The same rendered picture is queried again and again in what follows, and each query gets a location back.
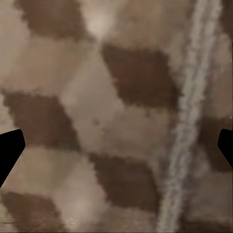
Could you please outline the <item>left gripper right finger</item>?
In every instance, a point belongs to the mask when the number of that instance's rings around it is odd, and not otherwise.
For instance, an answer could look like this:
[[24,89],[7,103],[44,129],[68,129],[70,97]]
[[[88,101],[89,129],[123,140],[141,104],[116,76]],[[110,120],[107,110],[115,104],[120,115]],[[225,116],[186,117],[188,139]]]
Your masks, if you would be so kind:
[[217,146],[233,168],[233,131],[222,129]]

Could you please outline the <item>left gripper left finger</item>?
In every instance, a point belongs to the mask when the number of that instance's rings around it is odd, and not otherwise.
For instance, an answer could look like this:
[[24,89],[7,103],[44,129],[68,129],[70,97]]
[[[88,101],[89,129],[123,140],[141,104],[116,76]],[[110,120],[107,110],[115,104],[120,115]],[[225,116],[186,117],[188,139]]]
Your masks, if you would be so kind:
[[25,149],[21,129],[0,134],[0,187]]

